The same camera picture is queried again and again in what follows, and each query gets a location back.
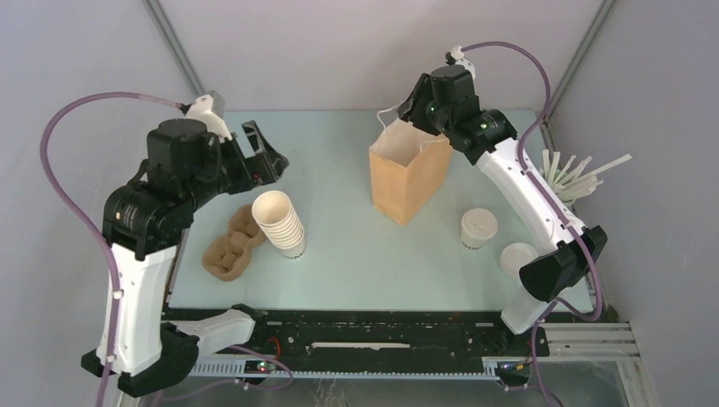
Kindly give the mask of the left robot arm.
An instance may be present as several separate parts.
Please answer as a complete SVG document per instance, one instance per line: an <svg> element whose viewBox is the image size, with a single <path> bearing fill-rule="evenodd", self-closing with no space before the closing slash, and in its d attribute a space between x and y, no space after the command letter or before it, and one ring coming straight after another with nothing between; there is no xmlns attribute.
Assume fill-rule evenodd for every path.
<svg viewBox="0 0 719 407"><path fill-rule="evenodd" d="M197 210L221 194L247 192L281 178L288 160L254 121L242 124L253 148L245 157L235 137L200 120L162 122L147 137L136 175L107 199L102 235L117 264L120 306L114 328L118 388L134 398L182 382L196 362L239 345L258 353L268 342L258 312L238 304L198 321L163 321L164 290L183 233Z"/></svg>

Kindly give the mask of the brown paper bag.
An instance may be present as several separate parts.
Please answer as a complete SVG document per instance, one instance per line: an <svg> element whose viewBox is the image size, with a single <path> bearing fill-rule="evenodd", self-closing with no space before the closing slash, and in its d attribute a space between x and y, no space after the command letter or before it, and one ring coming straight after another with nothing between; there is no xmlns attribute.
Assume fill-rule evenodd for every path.
<svg viewBox="0 0 719 407"><path fill-rule="evenodd" d="M407 225L443 185L453 149L444 135L434 136L399 118L392 106L376 117L382 132L369 147L371 196L374 207L401 226Z"/></svg>

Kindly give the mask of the single white paper cup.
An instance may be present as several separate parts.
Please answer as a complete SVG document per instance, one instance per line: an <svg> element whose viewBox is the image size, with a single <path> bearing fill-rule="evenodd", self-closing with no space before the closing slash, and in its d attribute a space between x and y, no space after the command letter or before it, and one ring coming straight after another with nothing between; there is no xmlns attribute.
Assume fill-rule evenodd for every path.
<svg viewBox="0 0 719 407"><path fill-rule="evenodd" d="M462 223L460 230L461 244L470 250L483 248L498 232L497 224Z"/></svg>

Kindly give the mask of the white plastic cup lid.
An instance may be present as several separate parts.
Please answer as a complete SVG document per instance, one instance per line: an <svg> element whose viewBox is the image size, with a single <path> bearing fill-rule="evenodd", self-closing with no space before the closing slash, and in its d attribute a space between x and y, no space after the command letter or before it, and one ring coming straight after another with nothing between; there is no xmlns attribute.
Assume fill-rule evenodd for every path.
<svg viewBox="0 0 719 407"><path fill-rule="evenodd" d="M465 222L466 223L475 223L475 224L480 224L480 223L497 224L499 226L499 223L498 223L495 215L491 211L484 209L484 208L473 208L473 209L467 210L462 216L461 224L465 223Z"/></svg>

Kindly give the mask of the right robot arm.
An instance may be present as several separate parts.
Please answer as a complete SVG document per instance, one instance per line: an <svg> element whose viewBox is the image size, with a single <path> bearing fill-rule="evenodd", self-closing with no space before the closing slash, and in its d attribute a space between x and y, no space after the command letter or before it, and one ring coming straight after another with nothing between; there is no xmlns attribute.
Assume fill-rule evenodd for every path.
<svg viewBox="0 0 719 407"><path fill-rule="evenodd" d="M497 109L481 109L466 67L422 74L398 113L419 130L446 136L502 192L534 241L539 256L521 267L521 286L502 310L504 324L493 331L496 349L515 354L550 305L595 270L607 235L600 226L587 227L551 191L509 119Z"/></svg>

